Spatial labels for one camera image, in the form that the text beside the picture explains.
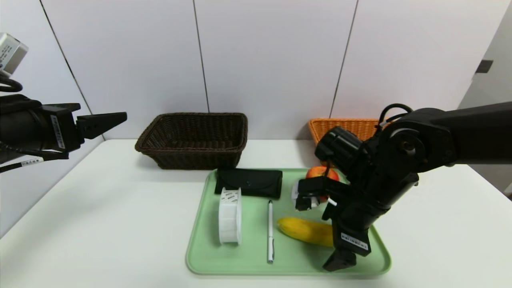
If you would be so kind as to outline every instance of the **green tray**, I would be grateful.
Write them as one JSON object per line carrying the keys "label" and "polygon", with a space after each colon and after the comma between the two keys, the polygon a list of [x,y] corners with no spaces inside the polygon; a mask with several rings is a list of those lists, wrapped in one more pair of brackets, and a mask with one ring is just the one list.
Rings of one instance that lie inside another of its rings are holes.
{"label": "green tray", "polygon": [[347,275],[374,276],[386,273],[391,257],[374,227],[369,230],[372,253],[357,256],[357,265],[327,272],[322,265],[333,248],[308,244],[279,231],[276,221],[282,217],[299,217],[321,221],[325,204],[309,211],[297,212],[291,201],[293,184],[305,177],[307,169],[281,169],[281,198],[273,200],[274,263],[267,263],[268,199],[242,197],[242,244],[219,242],[218,211],[220,196],[214,194],[217,171],[212,171],[199,204],[196,222],[186,255],[188,268],[207,275]]}

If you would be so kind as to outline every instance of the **red apple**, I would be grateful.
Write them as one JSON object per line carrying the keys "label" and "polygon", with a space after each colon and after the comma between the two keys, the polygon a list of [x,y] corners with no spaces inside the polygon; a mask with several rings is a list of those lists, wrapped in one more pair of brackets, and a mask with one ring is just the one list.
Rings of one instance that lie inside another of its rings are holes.
{"label": "red apple", "polygon": [[[325,166],[315,166],[311,167],[308,170],[308,173],[306,173],[306,178],[313,178],[313,177],[319,177],[323,176],[325,173],[325,169],[327,169]],[[329,170],[329,174],[327,174],[327,177],[339,181],[339,175],[334,171],[333,169]]]}

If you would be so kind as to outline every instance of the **pen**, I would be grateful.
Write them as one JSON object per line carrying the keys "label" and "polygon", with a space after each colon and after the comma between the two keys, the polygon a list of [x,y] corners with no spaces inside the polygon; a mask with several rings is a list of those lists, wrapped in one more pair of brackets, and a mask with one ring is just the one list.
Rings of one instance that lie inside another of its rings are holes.
{"label": "pen", "polygon": [[274,263],[274,221],[272,216],[272,200],[268,201],[268,262]]}

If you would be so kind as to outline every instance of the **table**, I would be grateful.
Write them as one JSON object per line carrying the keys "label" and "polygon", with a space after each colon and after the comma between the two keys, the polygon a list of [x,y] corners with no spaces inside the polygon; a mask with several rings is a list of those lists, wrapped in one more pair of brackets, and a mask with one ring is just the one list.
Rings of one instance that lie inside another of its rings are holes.
{"label": "table", "polygon": [[[135,140],[98,146],[0,240],[0,287],[510,287],[512,202],[470,167],[420,175],[376,223],[377,278],[199,276],[185,264],[208,171],[165,171]],[[240,168],[318,164],[305,140],[250,140]]]}

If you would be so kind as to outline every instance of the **black pouch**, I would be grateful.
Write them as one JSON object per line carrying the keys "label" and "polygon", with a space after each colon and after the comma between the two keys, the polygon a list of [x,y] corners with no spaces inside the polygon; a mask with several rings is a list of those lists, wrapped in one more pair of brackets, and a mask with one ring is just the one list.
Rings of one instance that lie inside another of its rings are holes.
{"label": "black pouch", "polygon": [[222,188],[226,190],[242,188],[242,195],[279,199],[282,181],[283,171],[279,170],[219,168],[215,194],[220,194]]}

